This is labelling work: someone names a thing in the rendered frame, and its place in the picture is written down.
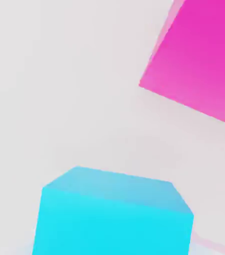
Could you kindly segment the small cyan cube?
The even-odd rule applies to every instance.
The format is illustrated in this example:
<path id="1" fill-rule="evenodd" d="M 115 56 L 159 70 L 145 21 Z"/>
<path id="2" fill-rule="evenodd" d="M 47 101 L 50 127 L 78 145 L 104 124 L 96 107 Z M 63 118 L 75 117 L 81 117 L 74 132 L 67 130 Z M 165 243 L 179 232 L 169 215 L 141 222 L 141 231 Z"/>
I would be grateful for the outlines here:
<path id="1" fill-rule="evenodd" d="M 193 221 L 171 182 L 75 167 L 42 189 L 32 255 L 188 255 Z"/>

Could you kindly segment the large magenta box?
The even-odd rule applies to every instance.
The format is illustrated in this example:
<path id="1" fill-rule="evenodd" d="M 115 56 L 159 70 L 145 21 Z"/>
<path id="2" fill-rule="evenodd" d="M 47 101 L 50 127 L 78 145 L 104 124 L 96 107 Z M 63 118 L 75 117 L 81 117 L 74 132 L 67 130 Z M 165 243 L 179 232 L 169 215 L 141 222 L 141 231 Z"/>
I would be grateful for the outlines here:
<path id="1" fill-rule="evenodd" d="M 173 0 L 140 86 L 225 122 L 225 0 Z"/>

